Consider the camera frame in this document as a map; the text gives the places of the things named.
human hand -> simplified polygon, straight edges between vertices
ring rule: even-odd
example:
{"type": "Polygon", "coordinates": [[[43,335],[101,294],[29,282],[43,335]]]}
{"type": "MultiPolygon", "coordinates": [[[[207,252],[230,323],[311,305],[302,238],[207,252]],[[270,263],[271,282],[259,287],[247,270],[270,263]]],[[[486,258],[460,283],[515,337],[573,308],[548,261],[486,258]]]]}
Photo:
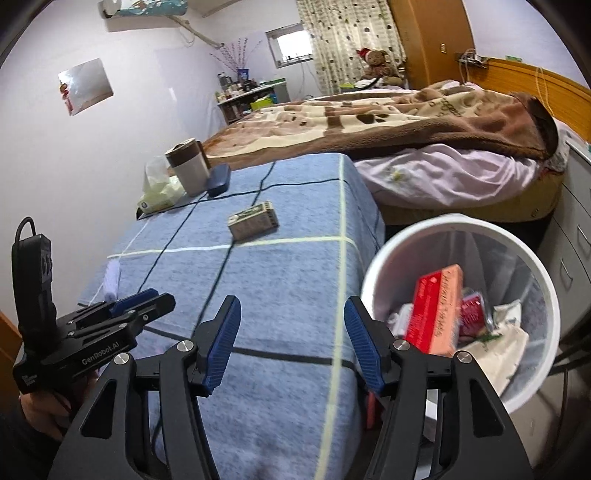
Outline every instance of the human hand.
{"type": "MultiPolygon", "coordinates": [[[[87,399],[98,378],[97,372],[91,372],[71,386],[72,394],[80,405],[87,399]]],[[[69,426],[72,411],[66,397],[54,391],[39,390],[21,395],[20,400],[22,411],[31,427],[54,440],[63,440],[62,431],[69,426]]]]}

wardrobe door handle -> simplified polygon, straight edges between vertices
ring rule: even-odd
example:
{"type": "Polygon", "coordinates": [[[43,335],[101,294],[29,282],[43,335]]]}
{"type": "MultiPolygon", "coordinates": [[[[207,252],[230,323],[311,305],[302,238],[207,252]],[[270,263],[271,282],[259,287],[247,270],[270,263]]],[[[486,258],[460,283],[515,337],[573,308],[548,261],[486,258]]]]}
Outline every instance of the wardrobe door handle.
{"type": "Polygon", "coordinates": [[[591,242],[590,242],[590,241],[589,241],[589,239],[587,238],[587,235],[585,235],[585,234],[584,234],[584,232],[581,230],[581,226],[580,226],[580,225],[577,225],[577,230],[579,231],[579,233],[580,233],[581,235],[583,235],[583,238],[585,239],[585,241],[586,241],[586,242],[587,242],[589,245],[591,245],[591,242]]]}
{"type": "Polygon", "coordinates": [[[560,259],[560,266],[561,266],[562,268],[564,268],[564,271],[566,272],[566,276],[567,276],[568,278],[570,278],[570,281],[573,281],[573,280],[574,280],[574,278],[570,276],[570,273],[569,273],[569,271],[566,269],[566,265],[564,264],[564,260],[562,260],[562,258],[560,259]]]}

white trash can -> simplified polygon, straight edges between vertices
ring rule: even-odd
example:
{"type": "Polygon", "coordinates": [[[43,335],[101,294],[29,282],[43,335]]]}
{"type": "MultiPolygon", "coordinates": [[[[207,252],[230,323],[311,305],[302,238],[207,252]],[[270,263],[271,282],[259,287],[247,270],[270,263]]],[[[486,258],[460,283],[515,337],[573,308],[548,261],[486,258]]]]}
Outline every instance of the white trash can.
{"type": "MultiPolygon", "coordinates": [[[[413,301],[419,277],[459,264],[464,286],[481,291],[490,308],[521,299],[521,327],[530,338],[513,379],[501,395],[508,413],[541,387],[560,336],[558,297],[540,259],[515,235],[460,214],[416,223],[392,237],[372,261],[361,300],[372,318],[385,321],[413,301]]],[[[437,418],[437,396],[429,392],[426,416],[437,418]]]]}

santa hat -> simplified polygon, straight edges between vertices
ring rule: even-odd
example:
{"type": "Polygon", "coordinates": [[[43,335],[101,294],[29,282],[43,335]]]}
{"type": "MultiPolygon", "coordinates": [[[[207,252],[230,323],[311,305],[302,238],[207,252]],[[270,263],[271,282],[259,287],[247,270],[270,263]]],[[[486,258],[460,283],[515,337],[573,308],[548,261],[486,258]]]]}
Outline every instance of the santa hat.
{"type": "Polygon", "coordinates": [[[362,59],[365,60],[365,56],[371,51],[370,48],[363,47],[361,50],[357,51],[357,55],[359,55],[362,59]]]}

sleeve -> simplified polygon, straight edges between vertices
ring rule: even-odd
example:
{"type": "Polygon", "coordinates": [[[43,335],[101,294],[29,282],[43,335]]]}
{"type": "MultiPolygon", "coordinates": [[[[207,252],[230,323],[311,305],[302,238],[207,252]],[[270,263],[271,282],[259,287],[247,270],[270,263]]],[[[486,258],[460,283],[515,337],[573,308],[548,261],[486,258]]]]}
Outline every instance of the sleeve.
{"type": "Polygon", "coordinates": [[[0,414],[0,478],[46,480],[60,442],[29,425],[18,404],[0,414]]]}

